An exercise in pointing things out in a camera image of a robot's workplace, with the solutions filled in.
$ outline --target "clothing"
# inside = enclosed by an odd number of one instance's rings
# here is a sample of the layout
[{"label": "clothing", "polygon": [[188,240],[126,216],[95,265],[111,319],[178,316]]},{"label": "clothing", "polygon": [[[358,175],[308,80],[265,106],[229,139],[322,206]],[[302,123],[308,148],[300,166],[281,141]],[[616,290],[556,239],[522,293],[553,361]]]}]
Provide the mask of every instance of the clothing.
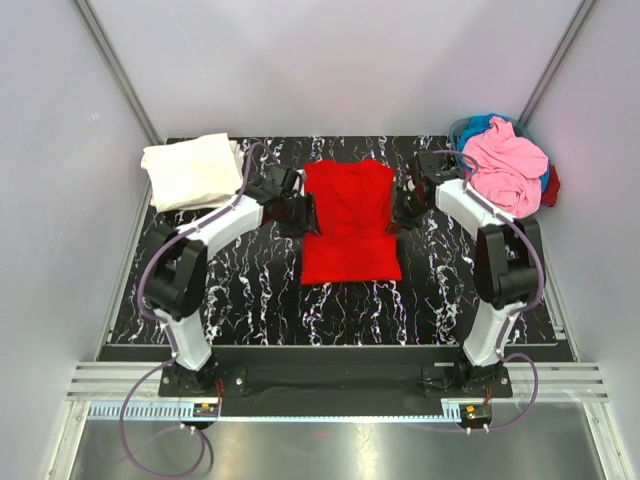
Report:
[{"label": "clothing", "polygon": [[549,185],[547,189],[542,194],[542,199],[540,203],[543,205],[547,205],[549,207],[555,206],[558,201],[558,192],[560,191],[560,178],[558,177],[558,172],[556,171],[556,167],[551,165],[551,175],[549,175]]},{"label": "clothing", "polygon": [[158,212],[217,207],[242,185],[242,152],[226,133],[144,149]]},{"label": "clothing", "polygon": [[490,113],[489,115],[476,115],[475,117],[471,117],[469,119],[469,125],[467,126],[467,129],[462,132],[462,135],[460,135],[460,139],[458,140],[458,150],[462,151],[471,137],[475,137],[476,135],[480,135],[481,133],[489,130],[489,128],[491,127],[491,124],[489,122],[493,117],[500,117],[507,122],[509,121],[508,117],[498,115],[497,113]]},{"label": "clothing", "polygon": [[394,172],[375,160],[305,165],[322,234],[302,245],[302,284],[400,280],[391,221]]},{"label": "clothing", "polygon": [[540,207],[540,176],[549,159],[532,142],[516,137],[510,122],[494,117],[490,123],[489,130],[464,147],[479,164],[471,185],[505,212],[518,218],[531,215]]},{"label": "clothing", "polygon": [[[503,120],[510,122],[509,117],[505,117],[503,115],[498,115],[497,113],[490,113],[489,115],[476,115],[475,117],[471,117],[469,119],[469,125],[467,129],[462,132],[460,138],[458,139],[458,150],[463,151],[465,145],[469,141],[471,137],[475,137],[476,135],[480,135],[481,133],[486,132],[491,127],[490,121],[493,117],[499,117]],[[462,167],[467,173],[471,173],[470,166],[466,165],[464,159],[462,157],[458,157],[458,163],[460,167]],[[547,190],[547,184],[549,183],[549,169],[542,174],[540,177],[542,191],[545,192]]]}]

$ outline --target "red t-shirt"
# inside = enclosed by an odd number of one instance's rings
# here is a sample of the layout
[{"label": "red t-shirt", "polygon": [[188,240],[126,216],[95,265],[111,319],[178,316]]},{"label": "red t-shirt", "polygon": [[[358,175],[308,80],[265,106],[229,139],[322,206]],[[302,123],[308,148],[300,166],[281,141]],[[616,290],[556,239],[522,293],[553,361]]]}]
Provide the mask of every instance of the red t-shirt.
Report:
[{"label": "red t-shirt", "polygon": [[305,165],[305,192],[315,196],[320,236],[302,247],[302,284],[400,280],[391,220],[394,172],[375,160]]}]

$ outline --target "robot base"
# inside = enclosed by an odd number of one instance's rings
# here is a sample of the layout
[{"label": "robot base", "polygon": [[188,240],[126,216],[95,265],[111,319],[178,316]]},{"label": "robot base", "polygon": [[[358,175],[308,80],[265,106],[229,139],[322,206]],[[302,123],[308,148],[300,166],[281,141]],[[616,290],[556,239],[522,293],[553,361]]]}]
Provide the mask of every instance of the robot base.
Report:
[{"label": "robot base", "polygon": [[425,367],[422,369],[424,395],[428,398],[478,398],[487,396],[491,387],[492,398],[512,398],[509,371],[503,365],[495,367],[495,376],[482,381],[461,383],[455,376],[455,367]]},{"label": "robot base", "polygon": [[162,370],[160,397],[217,397],[216,381],[222,380],[224,398],[244,396],[247,369],[242,365],[223,367],[214,355],[198,372],[174,363]]}]

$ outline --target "black marble surface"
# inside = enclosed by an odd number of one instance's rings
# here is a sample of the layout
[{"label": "black marble surface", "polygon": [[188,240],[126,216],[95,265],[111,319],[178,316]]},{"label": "black marble surface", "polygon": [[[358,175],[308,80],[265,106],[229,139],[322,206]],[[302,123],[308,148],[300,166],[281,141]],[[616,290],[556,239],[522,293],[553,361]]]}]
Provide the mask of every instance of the black marble surface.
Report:
[{"label": "black marble surface", "polygon": [[[396,182],[416,152],[446,148],[446,137],[428,136],[261,140],[285,165],[374,158],[396,169]],[[248,139],[240,142],[244,149],[249,145]],[[263,173],[272,160],[266,154],[256,157],[254,172]],[[157,325],[141,320],[135,307],[144,237],[159,223],[177,226],[208,211],[158,214],[149,207],[108,343],[166,343]],[[302,241],[280,238],[275,224],[224,248],[210,265],[201,307],[208,340],[218,345],[428,345],[455,344],[470,331],[478,302],[474,245],[447,215],[430,212],[420,230],[399,237],[400,282],[301,286],[301,252]],[[511,341],[555,343],[544,304],[517,320]]]}]

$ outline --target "white cloth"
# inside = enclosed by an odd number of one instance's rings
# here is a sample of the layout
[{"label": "white cloth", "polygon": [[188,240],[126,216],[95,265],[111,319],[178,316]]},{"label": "white cloth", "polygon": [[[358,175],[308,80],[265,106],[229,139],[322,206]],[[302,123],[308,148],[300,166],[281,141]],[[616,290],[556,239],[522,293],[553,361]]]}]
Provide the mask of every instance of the white cloth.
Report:
[{"label": "white cloth", "polygon": [[217,207],[242,185],[242,152],[226,133],[144,149],[158,212]]}]

